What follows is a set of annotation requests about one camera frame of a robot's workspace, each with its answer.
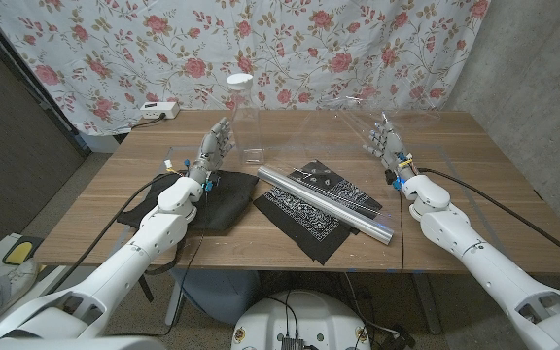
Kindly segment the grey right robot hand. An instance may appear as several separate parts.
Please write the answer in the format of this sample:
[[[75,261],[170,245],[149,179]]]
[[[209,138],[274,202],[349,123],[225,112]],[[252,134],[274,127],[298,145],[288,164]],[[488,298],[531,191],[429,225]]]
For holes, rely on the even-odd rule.
[[[382,121],[374,124],[368,136],[368,143],[363,148],[379,159],[384,167],[384,177],[388,185],[403,184],[418,174],[411,153],[395,130],[385,113]]]

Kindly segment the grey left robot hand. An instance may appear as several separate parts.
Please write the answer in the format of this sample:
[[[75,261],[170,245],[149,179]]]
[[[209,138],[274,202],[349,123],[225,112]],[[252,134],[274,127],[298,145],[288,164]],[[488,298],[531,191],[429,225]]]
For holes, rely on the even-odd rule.
[[[230,132],[230,121],[222,118],[204,135],[198,157],[190,167],[189,178],[203,184],[213,172],[221,168],[226,154],[233,147]]]

